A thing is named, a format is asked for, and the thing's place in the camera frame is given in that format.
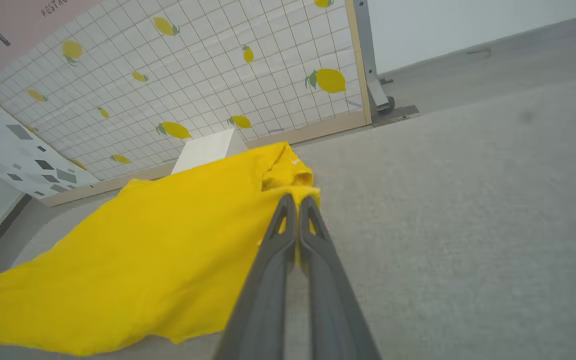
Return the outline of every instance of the white cardboard box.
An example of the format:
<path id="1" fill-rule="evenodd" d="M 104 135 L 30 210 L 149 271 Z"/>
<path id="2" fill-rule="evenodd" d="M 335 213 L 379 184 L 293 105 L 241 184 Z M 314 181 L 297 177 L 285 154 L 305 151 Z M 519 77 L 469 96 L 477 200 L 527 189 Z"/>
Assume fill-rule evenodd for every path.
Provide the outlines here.
<path id="1" fill-rule="evenodd" d="M 216 132 L 185 143 L 171 174 L 186 171 L 248 151 L 235 129 Z"/>

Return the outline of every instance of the geometric pattern panel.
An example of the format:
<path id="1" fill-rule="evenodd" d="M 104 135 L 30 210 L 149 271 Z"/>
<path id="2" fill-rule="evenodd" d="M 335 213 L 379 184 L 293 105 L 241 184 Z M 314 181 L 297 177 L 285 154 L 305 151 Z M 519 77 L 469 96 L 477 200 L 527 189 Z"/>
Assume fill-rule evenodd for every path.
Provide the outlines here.
<path id="1" fill-rule="evenodd" d="M 55 170 L 55 167 L 72 170 L 73 162 L 59 155 L 0 107 L 0 178 L 35 198 L 66 191 L 62 186 L 51 184 L 59 183 L 58 178 L 76 187 L 99 182 L 81 167 L 74 167 L 74 173 Z"/>

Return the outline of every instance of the wooden frame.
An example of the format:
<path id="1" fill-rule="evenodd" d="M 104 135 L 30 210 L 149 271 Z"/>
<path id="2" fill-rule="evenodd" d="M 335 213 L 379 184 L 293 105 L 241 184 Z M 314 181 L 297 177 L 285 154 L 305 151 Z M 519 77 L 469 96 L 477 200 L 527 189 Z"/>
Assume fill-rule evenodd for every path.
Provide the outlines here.
<path id="1" fill-rule="evenodd" d="M 327 118 L 320 122 L 304 126 L 300 129 L 260 137 L 246 143 L 249 149 L 277 142 L 296 144 L 372 124 L 370 102 L 368 100 L 368 87 L 366 86 L 366 74 L 364 73 L 364 60 L 362 57 L 361 45 L 359 44 L 359 30 L 357 29 L 357 18 L 352 0 L 345 0 L 345 10 L 348 16 L 348 24 L 350 25 L 350 36 L 352 37 L 352 47 L 354 48 L 354 58 L 357 66 L 357 75 L 359 77 L 359 87 L 361 88 L 361 100 L 363 101 L 363 112 L 350 112 L 345 116 Z M 174 162 L 168 162 L 126 176 L 104 180 L 94 185 L 77 187 L 64 193 L 42 198 L 39 201 L 48 207 L 55 207 L 56 205 L 70 203 L 71 201 L 78 199 L 121 189 L 132 179 L 155 180 L 163 178 L 171 173 L 174 165 Z"/>

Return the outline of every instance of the white grid wallpaper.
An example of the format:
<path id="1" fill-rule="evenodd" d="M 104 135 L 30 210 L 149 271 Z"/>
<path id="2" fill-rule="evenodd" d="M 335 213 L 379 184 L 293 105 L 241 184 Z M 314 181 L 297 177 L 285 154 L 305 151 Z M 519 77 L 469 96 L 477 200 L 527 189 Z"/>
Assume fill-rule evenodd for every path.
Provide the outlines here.
<path id="1" fill-rule="evenodd" d="M 157 17 L 180 33 L 162 35 Z M 83 48 L 76 66 L 68 40 Z M 306 86 L 319 69 L 340 71 L 346 91 Z M 185 141 L 158 134 L 162 122 L 197 139 L 245 116 L 251 128 L 237 131 L 252 140 L 361 111 L 362 98 L 343 0 L 105 0 L 0 72 L 0 105 L 104 180 L 176 159 Z"/>

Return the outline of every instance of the yellow cloth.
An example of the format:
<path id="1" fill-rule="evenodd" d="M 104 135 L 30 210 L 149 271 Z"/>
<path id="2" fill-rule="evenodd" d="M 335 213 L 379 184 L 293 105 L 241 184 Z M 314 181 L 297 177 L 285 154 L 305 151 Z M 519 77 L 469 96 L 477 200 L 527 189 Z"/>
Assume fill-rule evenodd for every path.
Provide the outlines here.
<path id="1" fill-rule="evenodd" d="M 280 198 L 318 199 L 286 143 L 133 180 L 50 251 L 0 274 L 0 344 L 87 356 L 222 331 Z"/>

